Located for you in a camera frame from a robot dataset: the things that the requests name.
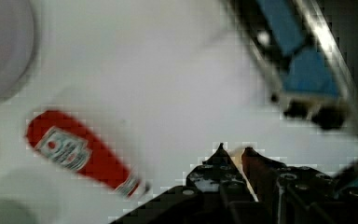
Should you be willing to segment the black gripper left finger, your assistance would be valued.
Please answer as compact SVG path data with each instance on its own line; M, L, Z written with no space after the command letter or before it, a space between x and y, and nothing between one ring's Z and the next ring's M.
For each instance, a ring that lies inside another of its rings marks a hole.
M201 192L218 192L224 184L243 185L246 180L220 143L215 153L201 165L195 167L186 177L186 186Z

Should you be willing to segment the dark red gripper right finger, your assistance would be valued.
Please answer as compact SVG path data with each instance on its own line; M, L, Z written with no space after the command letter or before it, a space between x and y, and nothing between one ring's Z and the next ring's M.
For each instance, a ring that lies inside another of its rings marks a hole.
M247 147L242 170L273 224L330 224L317 211L319 203L334 201L333 179L307 166L288 166Z

